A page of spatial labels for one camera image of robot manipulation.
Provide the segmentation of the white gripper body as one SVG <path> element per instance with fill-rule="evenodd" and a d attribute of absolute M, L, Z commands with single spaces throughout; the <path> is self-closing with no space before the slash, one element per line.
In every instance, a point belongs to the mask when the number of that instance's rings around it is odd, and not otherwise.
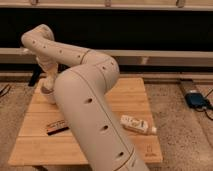
<path fill-rule="evenodd" d="M 37 56 L 36 60 L 42 70 L 46 73 L 46 78 L 52 79 L 55 82 L 58 75 L 58 63 L 55 60 L 44 56 Z"/>

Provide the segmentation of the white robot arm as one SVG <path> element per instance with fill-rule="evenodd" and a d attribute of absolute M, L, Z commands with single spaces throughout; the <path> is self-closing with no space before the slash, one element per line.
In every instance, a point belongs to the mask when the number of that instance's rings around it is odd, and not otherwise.
<path fill-rule="evenodd" d="M 116 60 L 55 41 L 45 24 L 21 41 L 47 74 L 41 91 L 58 106 L 92 170 L 149 171 L 105 100 L 119 78 Z"/>

